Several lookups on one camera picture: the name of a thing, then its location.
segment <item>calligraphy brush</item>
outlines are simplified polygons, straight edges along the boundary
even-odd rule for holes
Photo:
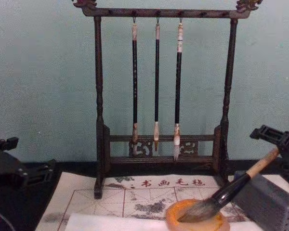
[[[137,132],[137,24],[133,17],[132,31],[132,50],[133,50],[133,154],[137,152],[138,132]]]
[[[175,85],[175,118],[174,118],[174,138],[173,138],[173,158],[177,161],[180,154],[180,85],[181,85],[181,61],[182,61],[182,46],[183,46],[183,25],[182,19],[178,26],[178,49],[177,49],[177,72]]]
[[[159,137],[159,128],[158,128],[158,81],[159,81],[159,23],[156,23],[155,32],[155,122],[154,122],[154,145],[155,151],[158,150],[158,137]]]
[[[275,160],[278,155],[279,150],[274,148],[241,177],[219,189],[212,197],[200,201],[189,208],[178,221],[195,223],[215,216],[221,208],[228,204],[241,191],[250,179]]]

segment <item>brush holder rack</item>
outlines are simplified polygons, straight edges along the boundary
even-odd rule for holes
[[[103,120],[103,65],[102,65],[102,17],[168,17],[168,18],[223,18],[230,19],[230,37],[226,65],[223,114],[220,124],[214,129],[212,135],[182,135],[181,154],[178,159],[180,165],[193,163],[199,170],[210,170],[221,183],[228,182],[228,111],[230,102],[230,90],[234,66],[236,45],[236,26],[239,19],[246,19],[250,12],[258,8],[262,0],[239,0],[236,10],[181,10],[181,9],[123,9],[123,8],[98,8],[95,0],[77,0],[74,6],[81,8],[85,16],[94,17],[95,30],[95,81],[97,93],[97,120],[96,120],[96,155],[97,155],[97,178],[94,186],[96,199],[102,198],[103,181],[110,167],[119,165],[151,165],[173,163],[173,156],[153,156],[152,136],[138,137],[138,151],[142,153],[134,155],[132,152],[132,136],[110,135],[110,129]],[[160,135],[159,142],[173,141],[173,135]],[[213,141],[212,156],[198,156],[198,143]],[[111,157],[111,142],[128,142],[130,151],[128,157]]]

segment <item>dark table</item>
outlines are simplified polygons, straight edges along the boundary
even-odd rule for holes
[[[247,170],[256,160],[232,160],[229,162],[231,172],[236,170]],[[37,163],[26,164],[27,167],[39,165]],[[23,190],[11,188],[0,188],[0,213],[2,213],[16,228],[17,231],[34,231],[41,219],[48,203],[51,200],[62,171],[76,173],[84,176],[96,176],[96,163],[88,162],[63,162],[57,163],[53,172],[51,182],[32,186]],[[289,172],[282,167],[281,159],[273,162],[267,167],[263,174],[280,174],[289,182]],[[186,174],[199,175],[206,172],[199,172],[193,169],[174,169],[169,167],[146,167],[131,169],[128,167],[112,166],[109,177],[115,176],[136,176],[136,175],[167,175]]]

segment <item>gray perforated box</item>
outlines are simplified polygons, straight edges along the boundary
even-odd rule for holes
[[[289,231],[289,193],[260,174],[233,201],[265,231]]]

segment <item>dragon head carving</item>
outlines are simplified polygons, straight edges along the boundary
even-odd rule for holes
[[[263,0],[239,0],[237,1],[237,6],[236,6],[236,11],[242,13],[246,10],[249,10],[249,11],[254,11],[256,9],[258,9],[258,6],[259,4],[261,4]]]
[[[88,7],[90,9],[94,9],[96,6],[96,0],[77,0],[77,2],[74,3],[74,6],[78,8],[82,7]]]

